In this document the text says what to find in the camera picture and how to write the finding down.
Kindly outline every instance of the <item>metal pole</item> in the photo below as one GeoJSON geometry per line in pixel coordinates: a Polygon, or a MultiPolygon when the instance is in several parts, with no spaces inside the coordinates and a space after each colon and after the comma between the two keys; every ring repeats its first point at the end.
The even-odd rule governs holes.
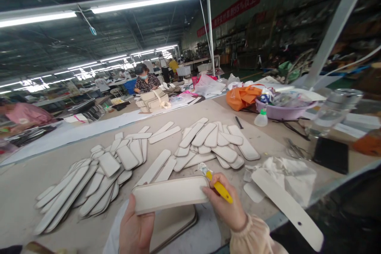
{"type": "Polygon", "coordinates": [[[210,10],[210,0],[206,0],[206,5],[208,7],[210,57],[211,57],[212,65],[213,65],[213,76],[216,76],[216,72],[215,72],[215,68],[214,68],[213,33],[212,33],[212,12],[210,10]]]}
{"type": "Polygon", "coordinates": [[[314,58],[310,72],[304,81],[303,87],[305,89],[312,89],[316,84],[321,69],[323,68],[327,58],[329,57],[333,46],[339,38],[346,21],[348,20],[357,0],[341,0],[337,6],[336,12],[332,18],[331,24],[325,34],[325,37],[320,45],[320,48],[314,58]]]}

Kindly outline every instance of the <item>scissors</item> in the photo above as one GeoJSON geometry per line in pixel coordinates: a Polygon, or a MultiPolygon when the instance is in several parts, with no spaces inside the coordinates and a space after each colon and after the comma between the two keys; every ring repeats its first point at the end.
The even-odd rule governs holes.
{"type": "Polygon", "coordinates": [[[287,138],[287,141],[289,143],[289,147],[287,148],[287,153],[294,159],[305,159],[307,161],[311,161],[311,159],[308,158],[308,152],[304,150],[303,148],[298,147],[291,141],[291,139],[287,138]]]}

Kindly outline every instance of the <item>right hand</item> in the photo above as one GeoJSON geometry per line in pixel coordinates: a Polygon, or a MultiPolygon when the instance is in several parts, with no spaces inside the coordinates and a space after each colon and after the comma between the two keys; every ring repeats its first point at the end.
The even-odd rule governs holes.
{"type": "Polygon", "coordinates": [[[222,173],[213,174],[212,181],[209,182],[210,188],[204,187],[202,191],[207,195],[214,209],[217,211],[221,219],[235,232],[242,231],[247,223],[247,215],[243,210],[241,201],[239,200],[237,191],[222,173]],[[219,181],[229,192],[233,199],[233,203],[228,203],[215,190],[214,184],[219,181]]]}

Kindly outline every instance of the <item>chair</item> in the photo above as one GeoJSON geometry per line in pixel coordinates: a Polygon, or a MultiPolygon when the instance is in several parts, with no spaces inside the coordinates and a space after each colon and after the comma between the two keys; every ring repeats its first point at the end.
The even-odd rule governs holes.
{"type": "Polygon", "coordinates": [[[110,90],[110,93],[115,97],[123,96],[123,93],[121,92],[121,89],[119,87],[110,90]]]}

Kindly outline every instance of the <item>worker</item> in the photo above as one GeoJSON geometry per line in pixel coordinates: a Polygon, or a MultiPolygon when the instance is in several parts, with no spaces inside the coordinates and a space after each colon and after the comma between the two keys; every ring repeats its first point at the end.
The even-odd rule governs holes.
{"type": "Polygon", "coordinates": [[[144,63],[139,63],[135,67],[135,74],[137,80],[135,83],[134,91],[136,93],[144,93],[151,90],[155,90],[160,86],[160,81],[153,74],[149,73],[148,67],[144,63]]]}
{"type": "Polygon", "coordinates": [[[32,126],[43,126],[57,120],[46,110],[30,103],[12,103],[6,98],[0,98],[0,114],[17,124],[11,129],[11,134],[19,134],[32,126]]]}
{"type": "Polygon", "coordinates": [[[130,76],[130,73],[128,70],[120,69],[119,70],[119,77],[122,77],[124,79],[131,79],[132,77],[130,76]]]}
{"type": "MultiPolygon", "coordinates": [[[[215,211],[231,229],[231,254],[286,254],[282,245],[270,237],[270,229],[257,216],[250,216],[243,210],[238,193],[222,173],[215,173],[210,188],[202,191],[209,198],[215,211]],[[233,203],[228,203],[214,191],[214,184],[219,181],[232,196],[233,203]]],[[[128,207],[120,223],[119,253],[149,253],[154,230],[155,213],[137,216],[135,214],[135,196],[130,194],[128,207]]]]}
{"type": "MultiPolygon", "coordinates": [[[[173,70],[174,73],[177,74],[177,69],[179,68],[179,64],[177,63],[176,59],[171,59],[169,61],[169,67],[173,70]]],[[[183,77],[179,76],[178,81],[183,81],[183,77]]]]}
{"type": "Polygon", "coordinates": [[[94,83],[99,88],[100,92],[104,93],[109,91],[110,87],[108,86],[107,81],[105,81],[103,78],[100,78],[99,75],[96,75],[94,79],[94,83]]]}
{"type": "Polygon", "coordinates": [[[163,54],[159,54],[159,60],[156,62],[156,65],[162,69],[164,81],[170,83],[168,63],[163,54]]]}
{"type": "Polygon", "coordinates": [[[150,60],[143,59],[143,63],[148,67],[148,69],[150,70],[150,73],[155,72],[152,62],[150,60]]]}

